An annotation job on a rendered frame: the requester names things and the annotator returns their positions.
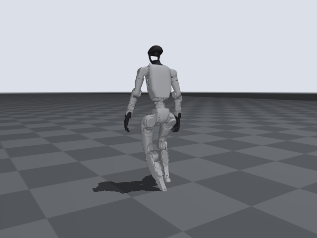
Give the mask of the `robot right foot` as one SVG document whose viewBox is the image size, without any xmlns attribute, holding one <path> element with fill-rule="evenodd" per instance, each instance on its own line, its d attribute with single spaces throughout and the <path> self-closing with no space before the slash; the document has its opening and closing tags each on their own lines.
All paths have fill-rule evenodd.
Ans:
<svg viewBox="0 0 317 238">
<path fill-rule="evenodd" d="M 168 178 L 168 176 L 166 176 L 166 178 L 164 178 L 164 175 L 162 174 L 162 176 L 163 176 L 163 180 L 165 181 L 165 182 L 171 182 L 171 180 L 170 180 L 170 178 Z"/>
</svg>

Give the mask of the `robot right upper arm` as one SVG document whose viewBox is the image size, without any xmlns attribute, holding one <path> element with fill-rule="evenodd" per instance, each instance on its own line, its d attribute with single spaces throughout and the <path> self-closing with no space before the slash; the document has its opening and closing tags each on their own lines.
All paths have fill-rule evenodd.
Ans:
<svg viewBox="0 0 317 238">
<path fill-rule="evenodd" d="M 172 92 L 172 97 L 178 98 L 181 96 L 181 91 L 180 91 L 179 82 L 177 79 L 177 72 L 174 69 L 170 69 L 170 74 L 171 74 L 171 85 L 174 89 L 174 91 Z"/>
</svg>

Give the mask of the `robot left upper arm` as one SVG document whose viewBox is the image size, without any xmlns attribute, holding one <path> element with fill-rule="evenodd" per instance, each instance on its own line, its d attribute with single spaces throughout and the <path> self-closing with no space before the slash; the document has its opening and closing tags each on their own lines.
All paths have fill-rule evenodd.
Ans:
<svg viewBox="0 0 317 238">
<path fill-rule="evenodd" d="M 135 89 L 134 89 L 134 93 L 133 96 L 135 97 L 140 97 L 141 96 L 141 87 L 144 81 L 144 76 L 148 74 L 149 71 L 149 67 L 141 67 L 137 70 L 137 76 L 136 76 L 136 80 L 135 80 Z"/>
</svg>

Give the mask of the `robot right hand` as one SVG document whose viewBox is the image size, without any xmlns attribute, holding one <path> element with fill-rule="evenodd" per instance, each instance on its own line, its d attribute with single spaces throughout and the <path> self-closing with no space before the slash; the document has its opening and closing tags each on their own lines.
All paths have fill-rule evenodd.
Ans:
<svg viewBox="0 0 317 238">
<path fill-rule="evenodd" d="M 177 132 L 177 131 L 179 130 L 179 128 L 180 128 L 181 113 L 178 113 L 178 117 L 175 116 L 175 118 L 176 118 L 176 124 L 175 124 L 174 127 L 171 129 L 171 130 L 174 129 L 172 132 Z"/>
</svg>

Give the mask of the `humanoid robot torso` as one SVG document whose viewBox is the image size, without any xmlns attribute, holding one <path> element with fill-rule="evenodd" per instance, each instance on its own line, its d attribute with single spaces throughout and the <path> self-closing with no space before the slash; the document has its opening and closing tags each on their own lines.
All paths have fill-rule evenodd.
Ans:
<svg viewBox="0 0 317 238">
<path fill-rule="evenodd" d="M 170 111 L 165 108 L 163 100 L 169 98 L 171 93 L 171 74 L 166 65 L 149 64 L 148 74 L 145 75 L 147 91 L 155 109 L 152 113 L 156 114 L 156 123 L 168 123 L 170 120 Z"/>
</svg>

